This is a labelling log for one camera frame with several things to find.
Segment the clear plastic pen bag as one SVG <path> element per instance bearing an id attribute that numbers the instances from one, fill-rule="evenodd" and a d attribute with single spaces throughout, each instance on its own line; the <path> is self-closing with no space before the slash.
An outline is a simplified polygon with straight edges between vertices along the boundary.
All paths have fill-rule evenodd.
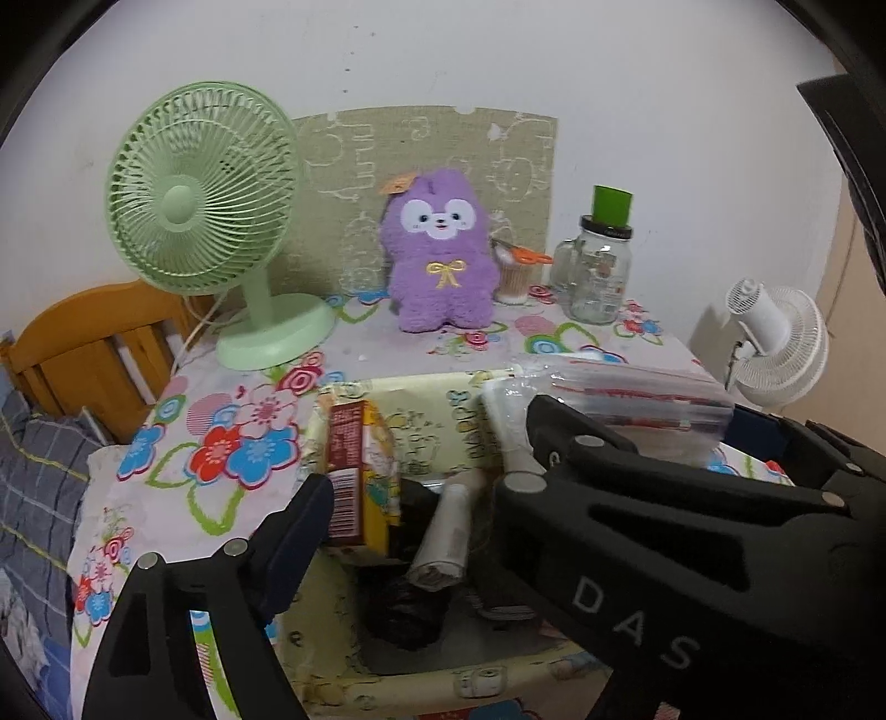
<path id="1" fill-rule="evenodd" d="M 487 419 L 506 459 L 529 453 L 527 414 L 541 394 L 626 436 L 641 455 L 683 465 L 707 464 L 734 413 L 732 396 L 706 373 L 572 354 L 536 357 L 482 388 Z"/>

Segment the white standing fan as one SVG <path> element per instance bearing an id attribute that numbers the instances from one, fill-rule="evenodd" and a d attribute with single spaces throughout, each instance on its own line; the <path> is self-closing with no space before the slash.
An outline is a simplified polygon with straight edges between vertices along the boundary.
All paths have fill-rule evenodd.
<path id="1" fill-rule="evenodd" d="M 742 332 L 725 369 L 725 388 L 766 409 L 810 393 L 829 356 L 825 317 L 812 297 L 745 277 L 727 292 L 725 307 Z"/>

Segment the cartoon tissue pack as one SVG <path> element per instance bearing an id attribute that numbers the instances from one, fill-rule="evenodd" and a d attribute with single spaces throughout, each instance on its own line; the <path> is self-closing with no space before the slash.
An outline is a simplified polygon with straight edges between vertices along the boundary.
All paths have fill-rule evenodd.
<path id="1" fill-rule="evenodd" d="M 372 400 L 329 408 L 321 472 L 333 489 L 332 546 L 362 563 L 388 561 L 390 534 L 401 522 L 401 486 L 394 435 Z"/>

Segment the glass mason jar mug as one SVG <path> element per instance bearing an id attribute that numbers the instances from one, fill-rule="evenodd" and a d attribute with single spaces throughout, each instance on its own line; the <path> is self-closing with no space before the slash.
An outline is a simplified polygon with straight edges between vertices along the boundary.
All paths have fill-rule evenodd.
<path id="1" fill-rule="evenodd" d="M 631 228 L 583 214 L 580 234 L 557 244 L 550 285 L 571 320 L 597 326 L 616 321 L 631 270 L 631 239 Z"/>

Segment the green desk fan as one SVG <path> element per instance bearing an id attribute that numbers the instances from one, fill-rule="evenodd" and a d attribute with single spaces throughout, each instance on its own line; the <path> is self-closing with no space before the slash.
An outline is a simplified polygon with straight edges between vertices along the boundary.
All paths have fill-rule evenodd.
<path id="1" fill-rule="evenodd" d="M 242 292 L 243 311 L 217 340 L 219 363 L 233 371 L 291 362 L 335 328 L 320 297 L 269 285 L 297 186 L 293 123 L 264 93 L 230 81 L 182 85 L 156 100 L 108 169 L 108 231 L 141 279 L 182 297 Z"/>

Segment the floral tablecloth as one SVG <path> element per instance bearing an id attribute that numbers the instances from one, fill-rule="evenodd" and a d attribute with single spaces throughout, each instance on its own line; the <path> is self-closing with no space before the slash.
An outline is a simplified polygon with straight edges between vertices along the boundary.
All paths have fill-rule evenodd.
<path id="1" fill-rule="evenodd" d="M 481 388 L 512 366 L 576 352 L 614 364 L 700 373 L 701 363 L 638 303 L 608 326 L 571 321 L 550 290 L 500 306 L 481 330 L 399 330 L 388 300 L 335 297 L 336 327 L 294 362 L 264 371 L 221 366 L 195 348 L 114 462 L 91 480 L 101 510 L 84 517 L 70 554 L 74 621 L 70 703 L 81 708 L 91 666 L 137 559 L 200 558 L 278 512 L 318 464 L 326 409 L 369 400 L 383 414 L 406 479 L 493 465 Z M 320 718 L 578 718 L 604 681 L 589 654 L 549 637 L 500 660 L 458 659 L 441 671 L 405 666 L 383 678 L 357 654 L 344 573 L 331 558 L 272 636 Z"/>

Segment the black plastic bag roll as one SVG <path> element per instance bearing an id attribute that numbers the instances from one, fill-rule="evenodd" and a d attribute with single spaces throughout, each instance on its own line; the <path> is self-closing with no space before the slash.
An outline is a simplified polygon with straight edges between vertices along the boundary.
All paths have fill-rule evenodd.
<path id="1" fill-rule="evenodd" d="M 419 651 L 440 639 L 452 593 L 428 593 L 407 580 L 440 495 L 413 480 L 401 481 L 401 516 L 389 528 L 388 556 L 353 572 L 357 631 L 363 651 Z"/>

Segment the white crumpled clothes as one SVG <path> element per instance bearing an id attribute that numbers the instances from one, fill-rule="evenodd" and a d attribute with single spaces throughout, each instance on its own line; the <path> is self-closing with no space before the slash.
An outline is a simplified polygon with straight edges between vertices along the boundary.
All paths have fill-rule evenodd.
<path id="1" fill-rule="evenodd" d="M 0 572 L 0 615 L 4 645 L 24 675 L 27 686 L 36 690 L 47 665 L 44 645 L 24 600 L 19 597 L 4 570 Z"/>

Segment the yellow cartoon fabric storage box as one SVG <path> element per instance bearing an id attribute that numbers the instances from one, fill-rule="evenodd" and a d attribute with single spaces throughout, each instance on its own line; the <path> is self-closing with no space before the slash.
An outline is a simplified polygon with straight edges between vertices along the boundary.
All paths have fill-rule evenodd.
<path id="1" fill-rule="evenodd" d="M 331 541 L 279 620 L 314 718 L 582 718 L 605 667 L 483 570 L 502 471 L 487 373 L 331 384 L 302 474 L 335 487 Z"/>

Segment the purple plush toy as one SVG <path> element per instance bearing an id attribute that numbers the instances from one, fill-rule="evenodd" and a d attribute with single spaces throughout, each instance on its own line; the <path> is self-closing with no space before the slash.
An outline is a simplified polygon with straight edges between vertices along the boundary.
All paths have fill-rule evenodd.
<path id="1" fill-rule="evenodd" d="M 481 330 L 493 321 L 500 270 L 488 213 L 455 168 L 420 174 L 390 197 L 380 224 L 388 294 L 405 333 L 446 326 Z"/>

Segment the grey plaid pillow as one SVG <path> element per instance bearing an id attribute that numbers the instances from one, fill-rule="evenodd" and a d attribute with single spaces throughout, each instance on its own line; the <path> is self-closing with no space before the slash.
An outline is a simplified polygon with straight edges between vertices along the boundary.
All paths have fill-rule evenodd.
<path id="1" fill-rule="evenodd" d="M 99 449 L 83 420 L 53 419 L 12 392 L 2 405 L 2 568 L 21 593 L 63 606 L 87 457 Z"/>

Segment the beige door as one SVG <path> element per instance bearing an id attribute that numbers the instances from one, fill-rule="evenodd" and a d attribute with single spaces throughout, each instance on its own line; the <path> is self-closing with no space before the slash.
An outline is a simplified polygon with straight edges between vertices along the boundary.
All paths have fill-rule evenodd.
<path id="1" fill-rule="evenodd" d="M 869 262 L 863 228 L 847 197 L 817 303 L 829 332 L 829 358 L 818 383 L 785 408 L 795 420 L 816 420 L 874 450 L 884 450 L 884 296 Z"/>

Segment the green cup on jar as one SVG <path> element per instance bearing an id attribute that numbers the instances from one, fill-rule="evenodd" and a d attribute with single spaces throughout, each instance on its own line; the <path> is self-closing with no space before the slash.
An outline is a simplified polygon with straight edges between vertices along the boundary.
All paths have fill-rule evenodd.
<path id="1" fill-rule="evenodd" d="M 597 184 L 593 188 L 591 220 L 612 228 L 626 228 L 631 216 L 633 195 L 623 189 Z"/>

